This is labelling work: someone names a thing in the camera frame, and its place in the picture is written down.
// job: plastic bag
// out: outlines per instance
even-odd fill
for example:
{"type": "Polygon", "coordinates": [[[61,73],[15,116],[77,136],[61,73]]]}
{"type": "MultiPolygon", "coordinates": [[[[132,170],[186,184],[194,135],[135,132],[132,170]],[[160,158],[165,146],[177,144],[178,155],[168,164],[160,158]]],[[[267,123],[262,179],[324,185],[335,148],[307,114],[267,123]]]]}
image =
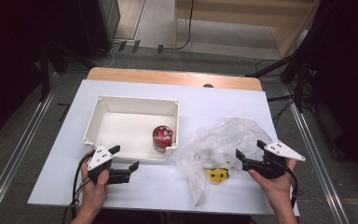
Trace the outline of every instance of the plastic bag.
{"type": "Polygon", "coordinates": [[[209,178],[206,169],[223,168],[229,175],[241,171],[242,163],[235,156],[236,148],[246,158],[262,161],[264,152],[257,147],[257,140],[272,143],[255,121],[229,119],[223,125],[201,131],[177,149],[176,165],[189,179],[195,205],[204,203],[207,197],[209,178]]]}

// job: metal rail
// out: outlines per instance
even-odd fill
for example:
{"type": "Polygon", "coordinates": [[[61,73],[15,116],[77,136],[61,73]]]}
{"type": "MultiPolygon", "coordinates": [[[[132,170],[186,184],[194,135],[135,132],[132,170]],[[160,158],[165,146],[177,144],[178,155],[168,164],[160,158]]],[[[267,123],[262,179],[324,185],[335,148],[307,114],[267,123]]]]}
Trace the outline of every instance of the metal rail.
{"type": "Polygon", "coordinates": [[[8,160],[4,171],[0,175],[0,203],[5,197],[7,189],[19,168],[22,159],[24,158],[28,146],[30,146],[31,144],[31,141],[34,137],[34,134],[37,131],[37,128],[39,127],[42,118],[46,114],[51,99],[56,91],[57,82],[58,82],[58,74],[55,73],[52,80],[53,85],[50,92],[48,93],[48,96],[46,97],[46,100],[44,102],[40,102],[39,105],[37,106],[36,111],[31,117],[31,120],[28,123],[24,133],[22,134],[19,143],[16,145],[13,153],[11,154],[11,157],[8,160]]]}
{"type": "MultiPolygon", "coordinates": [[[[289,85],[283,85],[286,94],[293,94],[292,88],[289,85]]],[[[350,223],[344,207],[342,206],[341,199],[339,198],[336,188],[324,167],[324,162],[319,154],[318,148],[313,141],[312,135],[308,128],[307,122],[303,114],[299,113],[295,105],[291,105],[292,113],[295,117],[298,129],[303,137],[307,151],[310,154],[310,160],[312,161],[315,173],[319,178],[324,196],[330,206],[333,217],[336,223],[350,223]]]]}

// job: yellow toy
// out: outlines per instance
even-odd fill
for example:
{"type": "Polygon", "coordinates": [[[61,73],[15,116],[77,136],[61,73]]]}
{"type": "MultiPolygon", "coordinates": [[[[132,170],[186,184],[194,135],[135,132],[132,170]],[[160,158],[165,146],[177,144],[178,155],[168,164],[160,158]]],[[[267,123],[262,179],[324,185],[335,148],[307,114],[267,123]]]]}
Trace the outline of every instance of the yellow toy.
{"type": "Polygon", "coordinates": [[[209,179],[215,184],[219,184],[228,179],[228,169],[225,168],[206,169],[206,173],[209,179]]]}

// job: white tabletop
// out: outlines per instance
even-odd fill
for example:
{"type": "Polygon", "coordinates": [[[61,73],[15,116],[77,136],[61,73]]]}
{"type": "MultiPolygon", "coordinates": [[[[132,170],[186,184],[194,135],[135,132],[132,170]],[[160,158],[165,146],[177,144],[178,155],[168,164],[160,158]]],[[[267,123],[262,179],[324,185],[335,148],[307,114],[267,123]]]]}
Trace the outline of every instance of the white tabletop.
{"type": "MultiPolygon", "coordinates": [[[[28,203],[66,206],[71,202],[77,165],[90,150],[82,144],[83,135],[99,95],[180,101],[179,144],[184,144],[192,134],[216,127],[229,118],[254,120],[273,141],[278,140],[262,91],[83,80],[28,203]]],[[[171,156],[163,163],[141,163],[131,175],[130,183],[111,185],[104,207],[273,214],[263,190],[246,172],[231,176],[220,185],[210,185],[206,202],[195,206],[188,180],[171,156]]]]}

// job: hand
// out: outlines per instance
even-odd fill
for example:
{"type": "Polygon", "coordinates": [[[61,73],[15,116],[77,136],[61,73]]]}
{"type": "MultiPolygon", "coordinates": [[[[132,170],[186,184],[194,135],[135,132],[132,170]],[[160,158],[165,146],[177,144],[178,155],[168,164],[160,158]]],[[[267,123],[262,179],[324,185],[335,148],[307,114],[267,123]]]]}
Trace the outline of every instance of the hand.
{"type": "Polygon", "coordinates": [[[87,161],[85,160],[81,165],[81,175],[83,183],[88,182],[82,189],[83,200],[79,212],[72,223],[92,223],[93,219],[98,215],[103,207],[106,199],[108,186],[106,185],[109,180],[109,172],[103,170],[98,176],[97,184],[94,185],[88,177],[87,161]]]}
{"type": "MultiPolygon", "coordinates": [[[[287,166],[294,171],[296,160],[288,160],[287,166]]],[[[278,222],[297,223],[290,203],[292,177],[286,173],[276,179],[266,179],[255,170],[249,170],[248,173],[267,194],[269,205],[274,210],[278,222]]]]}

